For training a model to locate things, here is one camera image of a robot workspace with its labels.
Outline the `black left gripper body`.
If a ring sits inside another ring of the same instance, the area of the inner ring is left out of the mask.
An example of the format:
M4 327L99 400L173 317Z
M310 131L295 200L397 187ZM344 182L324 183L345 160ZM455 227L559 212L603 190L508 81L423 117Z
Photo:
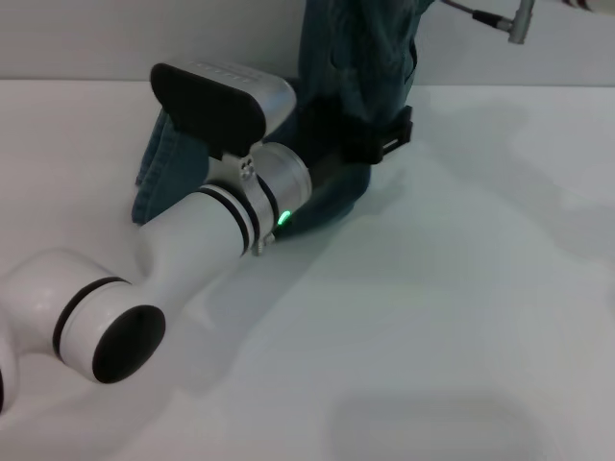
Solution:
M332 181L350 167L371 166L358 145L316 145L306 149L306 167L313 191Z

